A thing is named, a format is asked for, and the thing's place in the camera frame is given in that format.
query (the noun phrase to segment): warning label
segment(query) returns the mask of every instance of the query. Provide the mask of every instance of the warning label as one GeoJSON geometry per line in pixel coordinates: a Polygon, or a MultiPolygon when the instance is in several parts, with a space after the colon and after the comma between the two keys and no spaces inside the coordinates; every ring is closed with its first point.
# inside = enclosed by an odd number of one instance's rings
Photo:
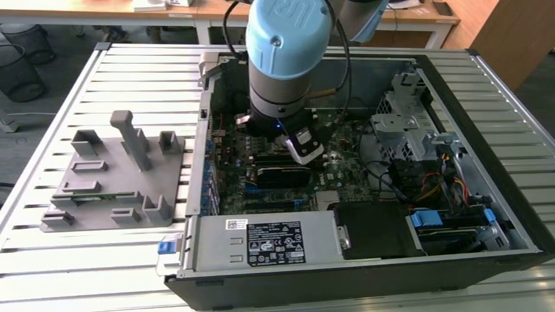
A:
{"type": "Polygon", "coordinates": [[[249,224],[247,249],[251,267],[306,263],[302,223],[249,224]]]}

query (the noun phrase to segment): black wire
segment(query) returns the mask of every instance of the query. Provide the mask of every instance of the black wire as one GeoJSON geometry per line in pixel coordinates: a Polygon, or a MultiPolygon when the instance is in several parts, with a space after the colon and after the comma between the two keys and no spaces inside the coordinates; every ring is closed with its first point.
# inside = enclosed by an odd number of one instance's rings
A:
{"type": "Polygon", "coordinates": [[[396,193],[396,195],[398,195],[398,197],[405,201],[405,202],[408,202],[408,203],[414,203],[416,201],[412,199],[412,198],[409,198],[409,196],[408,195],[405,195],[404,194],[404,192],[401,191],[401,189],[400,188],[397,188],[396,187],[396,185],[393,185],[386,179],[384,179],[384,177],[381,177],[378,174],[376,174],[374,172],[373,172],[373,170],[370,170],[369,169],[369,167],[366,167],[365,166],[365,169],[366,169],[366,171],[368,171],[368,173],[372,175],[372,176],[374,176],[378,180],[380,180],[380,182],[382,182],[384,184],[385,184],[385,186],[388,186],[390,189],[392,189],[392,191],[396,193]]]}
{"type": "Polygon", "coordinates": [[[343,114],[341,116],[342,119],[345,120],[346,115],[347,115],[349,102],[352,100],[352,92],[354,89],[354,70],[352,66],[352,50],[349,49],[349,40],[347,40],[346,30],[343,29],[343,25],[341,24],[339,19],[338,19],[338,30],[339,30],[341,37],[343,39],[343,48],[346,50],[346,60],[347,60],[346,75],[343,76],[343,81],[339,87],[337,88],[337,90],[339,91],[347,83],[347,98],[346,98],[346,104],[343,104],[343,114]]]}
{"type": "Polygon", "coordinates": [[[414,203],[416,201],[408,196],[408,195],[405,195],[404,194],[404,192],[401,191],[401,189],[400,188],[397,188],[396,187],[396,185],[393,185],[390,182],[388,182],[385,179],[384,179],[384,177],[381,177],[378,174],[376,174],[374,172],[373,172],[373,170],[369,168],[369,165],[372,164],[372,163],[381,163],[381,164],[389,164],[389,162],[388,161],[369,161],[369,162],[364,162],[364,157],[362,157],[362,154],[361,154],[361,143],[362,143],[362,141],[364,141],[364,133],[365,133],[365,129],[364,129],[364,131],[362,131],[362,133],[361,133],[361,136],[360,136],[360,138],[358,138],[358,159],[360,159],[360,161],[361,161],[361,163],[362,163],[362,165],[364,165],[364,167],[365,167],[365,169],[366,169],[366,171],[368,171],[368,173],[372,175],[372,176],[374,176],[378,180],[380,180],[380,182],[381,183],[384,183],[385,184],[385,186],[388,186],[390,189],[392,189],[392,191],[396,193],[396,195],[398,195],[398,197],[405,201],[405,202],[409,202],[409,203],[414,203]]]}
{"type": "Polygon", "coordinates": [[[242,59],[242,56],[235,51],[234,45],[233,45],[233,43],[230,41],[230,33],[227,31],[227,19],[230,18],[230,14],[233,13],[233,11],[234,11],[234,9],[235,9],[235,7],[237,7],[238,4],[239,4],[239,2],[234,1],[233,5],[230,5],[230,7],[227,8],[226,15],[225,15],[225,23],[223,23],[222,28],[225,29],[225,39],[226,39],[227,47],[230,48],[230,51],[233,52],[234,57],[238,60],[241,60],[242,59]]]}
{"type": "Polygon", "coordinates": [[[354,77],[353,77],[353,66],[352,66],[352,50],[349,49],[349,39],[346,34],[346,29],[343,28],[343,25],[341,23],[341,20],[337,18],[337,13],[334,10],[334,6],[330,3],[330,0],[325,0],[326,5],[329,6],[330,15],[331,15],[331,21],[333,26],[335,25],[335,28],[338,29],[341,41],[343,43],[343,49],[346,50],[346,73],[343,74],[343,79],[341,81],[339,86],[337,87],[337,92],[339,92],[341,89],[347,85],[347,99],[346,103],[343,104],[343,113],[341,115],[342,119],[346,119],[347,114],[347,108],[349,108],[349,102],[352,100],[352,92],[354,88],[354,77]]]}
{"type": "Polygon", "coordinates": [[[393,15],[396,16],[396,31],[393,32],[393,36],[392,36],[392,45],[394,45],[396,44],[396,35],[398,34],[398,29],[400,29],[398,9],[393,8],[392,5],[389,5],[389,7],[393,10],[393,15]]]}

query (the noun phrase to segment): mesh trash bin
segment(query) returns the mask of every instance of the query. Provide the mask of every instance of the mesh trash bin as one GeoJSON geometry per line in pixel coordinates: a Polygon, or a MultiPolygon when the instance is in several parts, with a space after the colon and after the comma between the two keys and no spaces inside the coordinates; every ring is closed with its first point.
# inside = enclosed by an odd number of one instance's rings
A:
{"type": "Polygon", "coordinates": [[[25,47],[26,58],[33,64],[45,64],[55,59],[46,30],[41,25],[0,24],[0,33],[11,44],[25,47]]]}
{"type": "Polygon", "coordinates": [[[0,90],[14,102],[29,102],[46,92],[35,67],[19,45],[0,45],[0,90]]]}

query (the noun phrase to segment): barcode sticker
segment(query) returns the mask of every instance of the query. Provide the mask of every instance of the barcode sticker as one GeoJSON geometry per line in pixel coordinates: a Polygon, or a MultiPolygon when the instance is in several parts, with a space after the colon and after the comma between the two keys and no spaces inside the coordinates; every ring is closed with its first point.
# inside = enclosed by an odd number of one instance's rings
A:
{"type": "Polygon", "coordinates": [[[246,229],[249,223],[249,219],[227,219],[226,229],[246,229]]]}

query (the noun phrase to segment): wooden desk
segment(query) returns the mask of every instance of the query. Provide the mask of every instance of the wooden desk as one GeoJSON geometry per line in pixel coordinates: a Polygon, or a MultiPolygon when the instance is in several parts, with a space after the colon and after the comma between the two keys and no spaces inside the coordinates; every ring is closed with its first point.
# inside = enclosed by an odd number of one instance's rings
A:
{"type": "MultiPolygon", "coordinates": [[[[210,27],[221,27],[222,19],[230,3],[226,0],[198,0],[198,15],[195,24],[203,29],[210,27]]],[[[250,16],[250,5],[239,4],[230,16],[229,26],[246,27],[250,16]]],[[[426,43],[426,48],[440,49],[444,45],[445,39],[450,33],[452,27],[460,23],[461,19],[457,16],[442,16],[438,14],[433,1],[417,8],[408,10],[389,10],[382,17],[382,23],[378,26],[380,31],[400,31],[400,32],[428,32],[432,33],[430,39],[426,43]]]]}
{"type": "MultiPolygon", "coordinates": [[[[2,0],[0,23],[62,25],[195,26],[199,43],[210,44],[210,27],[221,27],[231,2],[197,0],[195,6],[170,7],[166,11],[134,12],[131,0],[2,0]]],[[[249,5],[239,5],[230,17],[231,27],[246,27],[249,5]]],[[[385,13],[378,30],[430,32],[428,48],[441,48],[460,18],[441,16],[433,3],[385,13]]]]}

